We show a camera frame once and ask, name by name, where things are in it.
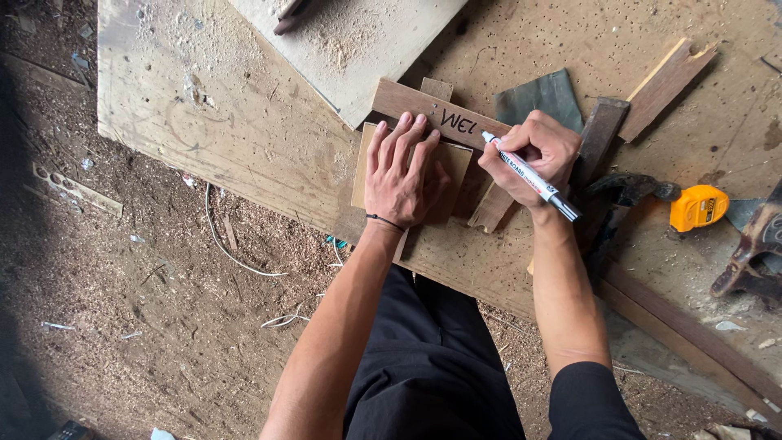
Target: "whiteboard marker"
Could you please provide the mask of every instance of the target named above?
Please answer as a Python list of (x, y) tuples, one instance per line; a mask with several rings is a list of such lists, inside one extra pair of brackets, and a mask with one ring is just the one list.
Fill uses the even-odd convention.
[[(502, 143), (500, 138), (485, 130), (481, 130), (481, 134), (488, 143), (492, 143), (494, 146), (500, 146)], [(500, 152), (502, 160), (513, 168), (513, 171), (516, 171), (516, 174), (520, 175), (525, 182), (529, 183), (529, 185), (540, 194), (543, 200), (553, 204), (568, 220), (574, 222), (581, 218), (579, 210), (570, 204), (553, 185), (540, 177), (540, 175), (518, 154), (502, 151), (499, 148), (497, 148), (497, 151)]]

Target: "tape measure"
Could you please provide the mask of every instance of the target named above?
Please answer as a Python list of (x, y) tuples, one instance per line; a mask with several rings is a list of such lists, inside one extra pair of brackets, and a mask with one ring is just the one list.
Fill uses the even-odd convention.
[(682, 190), (682, 196), (671, 203), (671, 226), (680, 233), (711, 225), (728, 210), (727, 194), (710, 185), (696, 185)]

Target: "dirt floor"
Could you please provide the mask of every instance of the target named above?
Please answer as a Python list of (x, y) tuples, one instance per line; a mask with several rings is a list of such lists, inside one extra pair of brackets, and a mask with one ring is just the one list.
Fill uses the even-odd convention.
[[(20, 14), (35, 23), (35, 34), (8, 18)], [(78, 51), (95, 84), (95, 34), (78, 34), (85, 23), (95, 29), (92, 2), (67, 2), (60, 13), (54, 3), (33, 1), (4, 15), (3, 52), (77, 79), (69, 58)], [(324, 244), (326, 235), (213, 188), (212, 216), (225, 246), (228, 216), (238, 259), (288, 275), (251, 273), (214, 243), (205, 182), (189, 186), (185, 171), (96, 134), (94, 91), (79, 99), (0, 74), (0, 371), (4, 395), (13, 395), (7, 390), (18, 384), (23, 399), (17, 403), (29, 405), (16, 407), (17, 420), (30, 421), (29, 413), (35, 421), (6, 426), (5, 433), (27, 430), (20, 438), (41, 438), (73, 419), (107, 439), (148, 438), (153, 427), (190, 440), (255, 438), (306, 321), (261, 324), (297, 309), (310, 316), (317, 307), (316, 295), (339, 271), (329, 266), (337, 258)], [(84, 159), (94, 166), (84, 169)], [(120, 201), (122, 218), (61, 197), (34, 177), (31, 161)], [(133, 235), (144, 241), (131, 241)], [(349, 251), (340, 256), (348, 258)], [(545, 438), (551, 382), (537, 328), (487, 305), (481, 309), (509, 365), (527, 435)], [(713, 422), (744, 423), (647, 375), (615, 375), (649, 438), (690, 438)]]

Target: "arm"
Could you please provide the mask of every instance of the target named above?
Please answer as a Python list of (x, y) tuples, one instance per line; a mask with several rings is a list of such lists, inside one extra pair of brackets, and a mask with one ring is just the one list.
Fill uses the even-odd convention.
[[(403, 228), (420, 222), (449, 183), (439, 162), (436, 178), (424, 183), (438, 131), (418, 143), (407, 168), (411, 146), (423, 134), (425, 121), (419, 115), (412, 124), (412, 116), (405, 113), (391, 134), (381, 122), (368, 149), (367, 213)], [(261, 440), (342, 438), (350, 385), (401, 237), (398, 228), (368, 219), (356, 250), (329, 286), (282, 371)]]
[[(546, 180), (564, 189), (581, 138), (539, 110), (503, 136), (500, 148), (518, 151)], [(612, 367), (605, 322), (595, 304), (572, 224), (543, 201), (486, 144), (479, 164), (532, 216), (535, 238), (535, 316), (551, 377), (563, 367), (593, 361)]]

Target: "black bracelet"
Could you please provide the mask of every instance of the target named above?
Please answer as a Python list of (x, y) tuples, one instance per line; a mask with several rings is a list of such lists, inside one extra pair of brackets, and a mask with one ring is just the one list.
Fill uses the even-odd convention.
[(383, 217), (378, 217), (377, 214), (367, 214), (367, 218), (377, 218), (378, 220), (383, 220), (384, 222), (388, 223), (389, 225), (393, 226), (394, 228), (397, 228), (398, 230), (404, 232), (404, 228), (402, 226), (399, 226), (396, 223), (389, 222), (388, 220), (384, 219)]

